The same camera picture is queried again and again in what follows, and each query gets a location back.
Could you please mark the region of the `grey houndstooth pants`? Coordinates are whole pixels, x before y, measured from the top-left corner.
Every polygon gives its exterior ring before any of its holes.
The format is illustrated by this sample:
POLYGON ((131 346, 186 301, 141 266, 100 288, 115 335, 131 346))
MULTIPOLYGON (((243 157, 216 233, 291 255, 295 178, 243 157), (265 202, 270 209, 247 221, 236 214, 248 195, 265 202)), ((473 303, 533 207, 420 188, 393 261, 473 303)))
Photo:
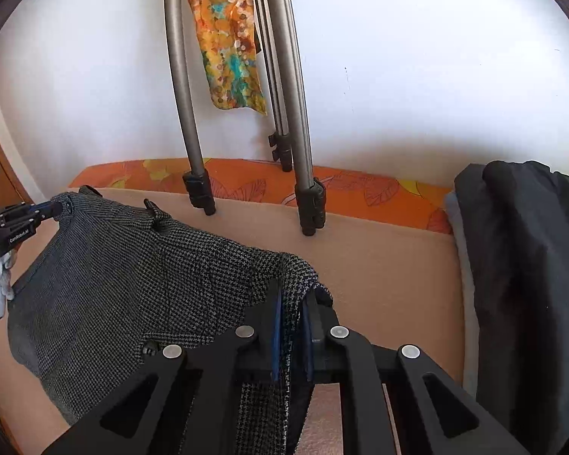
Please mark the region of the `grey houndstooth pants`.
POLYGON ((64 419, 79 421, 121 385, 147 343, 211 343, 278 284, 279 378, 244 385, 236 449, 293 453, 310 400, 292 380, 294 335, 303 298, 321 288, 316 271, 193 228, 151 201, 130 207, 85 189, 57 201, 58 231, 14 284, 8 338, 64 419))

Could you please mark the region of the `grey folded pants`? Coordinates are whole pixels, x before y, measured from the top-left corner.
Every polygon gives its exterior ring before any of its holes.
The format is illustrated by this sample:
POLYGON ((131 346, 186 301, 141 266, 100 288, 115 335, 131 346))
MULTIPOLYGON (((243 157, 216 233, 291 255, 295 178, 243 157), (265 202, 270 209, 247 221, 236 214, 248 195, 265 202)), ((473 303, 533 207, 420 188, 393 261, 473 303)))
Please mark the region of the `grey folded pants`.
POLYGON ((476 397, 479 374, 479 322, 475 309, 475 284, 471 262, 465 241, 464 222, 461 208, 454 191, 445 196, 445 210, 455 240, 459 270, 461 270, 462 305, 464 306, 465 357, 462 386, 471 396, 476 397))

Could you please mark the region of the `orange floral bedsheet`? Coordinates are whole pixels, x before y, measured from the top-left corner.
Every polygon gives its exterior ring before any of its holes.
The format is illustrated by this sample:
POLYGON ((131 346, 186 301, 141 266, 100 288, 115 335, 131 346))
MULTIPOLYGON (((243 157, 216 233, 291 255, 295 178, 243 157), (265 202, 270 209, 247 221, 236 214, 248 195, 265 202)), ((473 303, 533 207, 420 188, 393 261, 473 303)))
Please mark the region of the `orange floral bedsheet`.
MULTIPOLYGON (((295 176, 274 162, 208 158, 205 166, 215 197, 246 202, 296 205, 295 176)), ((92 165, 69 184, 72 188, 116 188, 184 193, 186 158, 127 160, 92 165)), ((330 214, 431 232, 452 232, 445 213, 447 188, 362 171, 317 166, 314 174, 327 190, 330 214)))

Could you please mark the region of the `black folded pants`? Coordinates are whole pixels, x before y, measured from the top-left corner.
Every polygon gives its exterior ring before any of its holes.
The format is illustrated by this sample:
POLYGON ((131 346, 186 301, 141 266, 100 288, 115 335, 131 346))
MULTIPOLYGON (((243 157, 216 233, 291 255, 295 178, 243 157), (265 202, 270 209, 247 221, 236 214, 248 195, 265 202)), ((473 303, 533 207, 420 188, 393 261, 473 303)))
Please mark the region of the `black folded pants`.
POLYGON ((531 454, 569 454, 569 176, 536 161, 454 182, 478 319, 476 399, 531 454))

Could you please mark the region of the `orange floral scarf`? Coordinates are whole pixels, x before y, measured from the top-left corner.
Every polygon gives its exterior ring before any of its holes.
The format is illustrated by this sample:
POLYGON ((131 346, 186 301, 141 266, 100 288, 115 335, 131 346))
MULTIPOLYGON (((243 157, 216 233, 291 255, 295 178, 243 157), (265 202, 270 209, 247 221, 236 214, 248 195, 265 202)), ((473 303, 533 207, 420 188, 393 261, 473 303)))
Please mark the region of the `orange floral scarf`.
POLYGON ((188 0, 212 104, 267 113, 257 70, 254 0, 188 0))

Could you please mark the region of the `folded metal tripod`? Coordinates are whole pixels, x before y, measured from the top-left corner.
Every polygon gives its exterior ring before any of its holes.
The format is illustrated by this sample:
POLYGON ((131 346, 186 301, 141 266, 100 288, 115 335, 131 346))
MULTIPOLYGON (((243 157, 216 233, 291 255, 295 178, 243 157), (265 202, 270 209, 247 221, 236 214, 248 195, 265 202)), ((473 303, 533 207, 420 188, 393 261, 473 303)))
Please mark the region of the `folded metal tripod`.
MULTIPOLYGON (((204 165, 193 110, 185 49, 183 5, 164 0, 166 42, 179 124, 190 162, 183 175, 193 207, 215 214, 211 178, 204 165)), ((305 90, 292 0, 254 0, 257 70, 273 116, 272 156, 296 177, 300 225, 311 236, 325 225, 325 187, 313 175, 305 90)))

